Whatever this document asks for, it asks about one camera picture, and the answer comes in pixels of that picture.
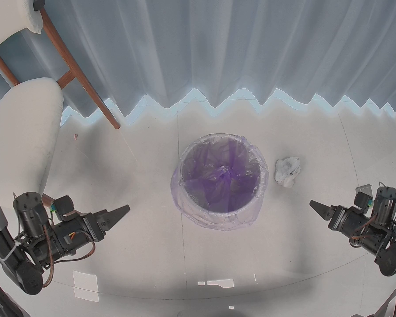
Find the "crumpled white plastic bag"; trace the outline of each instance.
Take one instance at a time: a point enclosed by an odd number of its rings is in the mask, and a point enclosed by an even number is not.
[[[301,162],[298,157],[287,157],[276,161],[275,180],[285,188],[291,188],[294,178],[301,171]]]

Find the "purple trash bag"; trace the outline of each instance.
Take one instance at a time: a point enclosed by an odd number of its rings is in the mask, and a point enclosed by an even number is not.
[[[191,143],[171,179],[176,207],[196,224],[233,230],[254,223],[269,171],[244,137],[210,134]]]

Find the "curtain fold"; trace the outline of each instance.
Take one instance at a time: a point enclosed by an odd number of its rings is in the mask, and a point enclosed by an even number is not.
[[[144,94],[170,107],[192,88],[216,107],[238,88],[263,104],[347,95],[396,110],[396,0],[46,0],[56,29],[103,99],[127,115]],[[68,68],[44,34],[0,45],[20,81]],[[0,75],[0,98],[9,89]],[[96,106],[77,81],[65,104]]]

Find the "cylindrical motor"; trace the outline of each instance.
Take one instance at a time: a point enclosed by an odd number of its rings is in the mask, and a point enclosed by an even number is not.
[[[380,187],[374,200],[371,217],[377,215],[374,223],[390,226],[396,214],[396,188]]]
[[[23,193],[13,201],[26,236],[35,239],[44,235],[43,225],[49,227],[47,212],[42,205],[41,196],[35,192]]]

